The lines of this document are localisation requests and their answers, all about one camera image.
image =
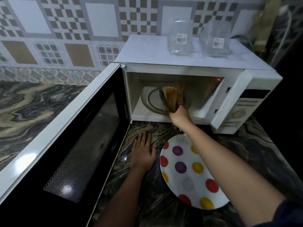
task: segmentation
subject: yellow dot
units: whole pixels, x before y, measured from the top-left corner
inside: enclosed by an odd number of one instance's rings
[[[195,154],[198,154],[196,148],[195,148],[193,145],[190,147],[190,149],[191,149],[191,151],[194,152]]]
[[[214,210],[214,204],[211,202],[211,200],[207,197],[202,197],[200,199],[200,206],[204,210]]]
[[[169,182],[169,177],[162,171],[162,176],[163,176],[163,178],[164,178],[164,181],[166,182],[166,183],[168,183]]]
[[[201,173],[203,172],[203,170],[204,170],[202,164],[201,164],[201,163],[197,163],[197,162],[193,163],[193,164],[191,165],[191,167],[192,167],[192,170],[193,170],[195,173],[197,173],[197,174],[201,174]]]

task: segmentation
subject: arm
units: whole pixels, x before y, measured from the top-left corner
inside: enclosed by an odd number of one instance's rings
[[[272,221],[285,197],[240,157],[195,126],[182,106],[169,116],[172,123],[189,136],[245,225]]]
[[[134,226],[141,182],[156,159],[156,145],[153,146],[151,155],[149,152],[151,140],[152,136],[149,134],[145,144],[146,133],[144,132],[143,135],[139,135],[138,141],[134,141],[131,150],[130,172],[119,191],[98,218],[95,227]]]

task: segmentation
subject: human hand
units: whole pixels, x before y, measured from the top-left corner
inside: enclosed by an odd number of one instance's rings
[[[193,123],[189,116],[188,110],[182,105],[179,106],[175,113],[169,112],[169,118],[171,119],[173,125],[181,130],[183,130],[186,125]]]
[[[156,160],[156,145],[152,147],[152,152],[150,154],[150,144],[152,140],[151,134],[148,135],[146,140],[146,132],[143,132],[143,135],[140,134],[138,140],[134,140],[133,148],[131,150],[131,160],[130,168],[139,169],[145,174],[148,172]]]

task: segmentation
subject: polka dot plate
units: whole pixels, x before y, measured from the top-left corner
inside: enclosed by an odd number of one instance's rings
[[[185,134],[165,143],[160,169],[171,191],[190,206],[214,210],[229,202]]]

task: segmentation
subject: marble countertop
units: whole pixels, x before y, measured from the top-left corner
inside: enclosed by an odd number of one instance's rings
[[[130,126],[90,226],[93,226],[125,180],[132,143],[143,131],[153,135],[152,145],[157,144],[157,159],[142,182],[136,226],[244,226],[230,202],[217,210],[207,211],[180,201],[166,185],[159,166],[163,145],[179,131],[169,123],[139,121],[134,121]],[[212,137],[248,162],[287,198],[303,201],[302,181],[253,117],[234,135],[216,134]]]
[[[85,87],[0,81],[0,171]]]

